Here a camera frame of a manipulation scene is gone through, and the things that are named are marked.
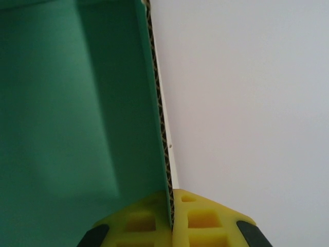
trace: white background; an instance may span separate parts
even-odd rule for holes
[[[152,0],[180,187],[329,242],[329,2]]]

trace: black rubber edge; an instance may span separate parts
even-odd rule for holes
[[[237,221],[236,224],[249,247],[272,247],[257,226],[242,220]]]
[[[90,229],[83,236],[77,247],[100,247],[109,230],[106,224],[98,225]]]

